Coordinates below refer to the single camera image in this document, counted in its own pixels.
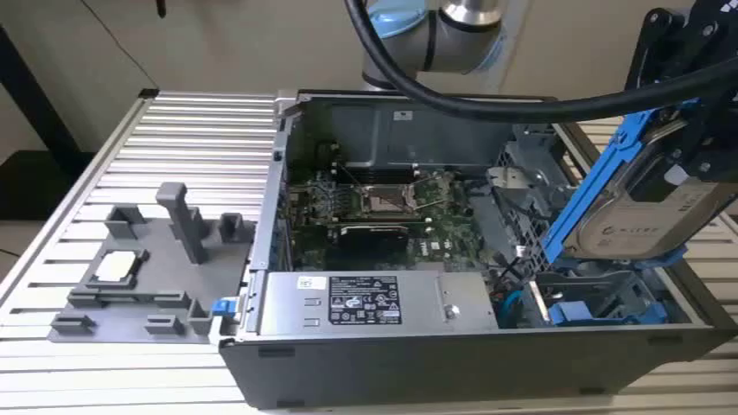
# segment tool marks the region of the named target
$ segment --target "floor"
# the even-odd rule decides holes
[[[1,220],[0,249],[21,255],[43,226],[44,222]],[[0,281],[13,268],[16,259],[13,255],[0,252]]]

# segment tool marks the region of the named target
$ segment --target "blue latch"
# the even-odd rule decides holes
[[[235,298],[220,298],[212,304],[212,315],[223,317],[235,317],[237,300]]]
[[[548,309],[551,323],[556,326],[618,326],[624,324],[663,324],[667,319],[665,305],[652,303],[639,315],[624,318],[595,318],[583,301],[556,303]]]

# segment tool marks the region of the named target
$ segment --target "sticker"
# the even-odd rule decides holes
[[[326,282],[326,277],[311,277],[307,275],[300,275],[298,277],[298,290],[324,290]]]
[[[402,324],[396,277],[331,277],[331,324]]]
[[[412,111],[395,111],[392,113],[394,121],[412,121]]]

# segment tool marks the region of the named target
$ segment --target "small white component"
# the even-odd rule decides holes
[[[327,277],[300,275],[298,277],[298,290],[324,290]]]
[[[95,270],[97,281],[115,283],[123,280],[131,273],[135,262],[136,252],[133,251],[115,251],[107,253]]]
[[[395,111],[392,112],[394,121],[412,121],[412,111]]]
[[[515,246],[515,256],[518,258],[526,258],[528,256],[528,247],[526,245]]]
[[[671,169],[669,169],[669,171],[665,173],[666,182],[674,184],[675,186],[679,186],[682,183],[685,183],[689,178],[690,175],[687,175],[687,172],[683,171],[683,168],[679,164],[671,166]]]

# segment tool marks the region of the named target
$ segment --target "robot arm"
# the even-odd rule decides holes
[[[468,73],[487,67],[502,47],[496,0],[444,0],[438,10],[426,0],[379,0],[368,7],[374,30],[404,73]],[[371,89],[395,89],[364,56],[362,78]]]
[[[698,1],[690,22],[651,10],[626,88],[667,80],[735,55],[738,14]],[[544,238],[547,259],[669,265],[683,243],[738,195],[737,89],[624,117]]]

